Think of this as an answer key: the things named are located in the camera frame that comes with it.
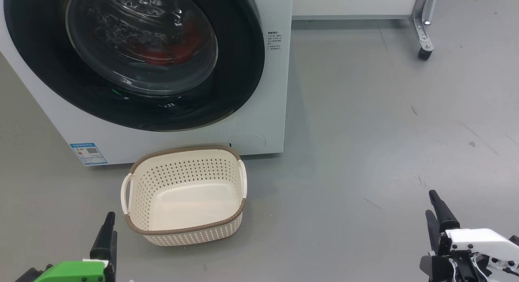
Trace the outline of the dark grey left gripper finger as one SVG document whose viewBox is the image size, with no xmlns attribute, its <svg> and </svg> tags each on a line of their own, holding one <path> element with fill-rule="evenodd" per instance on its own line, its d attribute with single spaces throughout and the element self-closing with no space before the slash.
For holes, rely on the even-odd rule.
<svg viewBox="0 0 519 282">
<path fill-rule="evenodd" d="M 113 231 L 111 236 L 111 243 L 110 243 L 110 254 L 111 258 L 109 260 L 112 271 L 117 270 L 117 242 L 118 242 L 118 232 Z"/>
<path fill-rule="evenodd" d="M 92 260 L 108 260 L 113 261 L 116 254 L 114 253 L 114 225 L 116 215 L 115 212 L 109 212 L 102 224 L 96 240 L 90 250 L 90 259 Z"/>
</svg>

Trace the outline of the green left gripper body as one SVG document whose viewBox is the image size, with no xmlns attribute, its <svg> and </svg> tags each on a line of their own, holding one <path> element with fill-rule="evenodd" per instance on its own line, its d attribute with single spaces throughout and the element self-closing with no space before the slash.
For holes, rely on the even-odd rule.
<svg viewBox="0 0 519 282">
<path fill-rule="evenodd" d="M 36 282 L 114 282 L 115 266 L 108 260 L 67 260 L 46 269 Z"/>
</svg>

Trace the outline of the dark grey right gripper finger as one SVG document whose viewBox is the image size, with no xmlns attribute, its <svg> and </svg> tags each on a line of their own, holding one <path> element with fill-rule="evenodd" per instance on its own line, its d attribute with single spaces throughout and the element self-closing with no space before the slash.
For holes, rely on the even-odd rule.
<svg viewBox="0 0 519 282">
<path fill-rule="evenodd" d="M 425 214 L 431 250 L 437 254 L 439 252 L 440 243 L 439 222 L 432 210 L 426 210 Z"/>
<path fill-rule="evenodd" d="M 458 219 L 435 190 L 429 191 L 429 197 L 439 223 L 439 232 L 461 229 Z"/>
</svg>

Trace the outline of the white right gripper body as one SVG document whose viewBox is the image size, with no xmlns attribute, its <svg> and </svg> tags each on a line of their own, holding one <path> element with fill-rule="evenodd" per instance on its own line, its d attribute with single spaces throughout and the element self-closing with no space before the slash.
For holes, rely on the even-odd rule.
<svg viewBox="0 0 519 282">
<path fill-rule="evenodd" d="M 439 252 L 421 257 L 420 270 L 430 282 L 495 282 L 493 270 L 518 276 L 518 257 L 517 236 L 487 228 L 446 230 Z"/>
</svg>

